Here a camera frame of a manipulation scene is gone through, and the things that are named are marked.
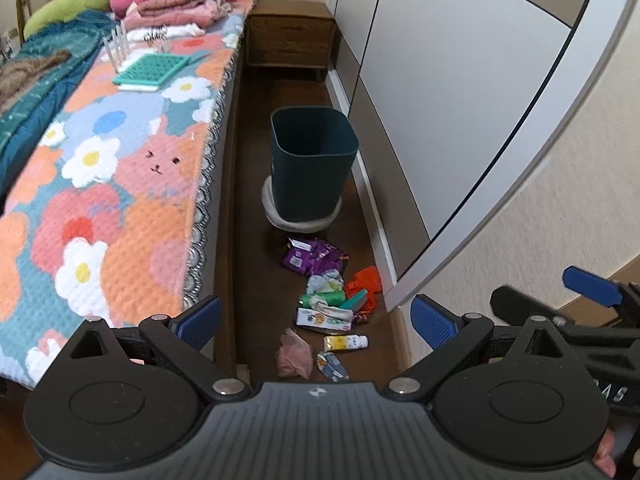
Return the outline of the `person's right hand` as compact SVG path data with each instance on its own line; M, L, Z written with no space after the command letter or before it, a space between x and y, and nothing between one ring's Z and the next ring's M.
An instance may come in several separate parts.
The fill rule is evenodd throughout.
M610 479L613 479L616 474L616 463L612 457L614 444L614 432L608 428L605 430L596 455L593 457L593 463Z

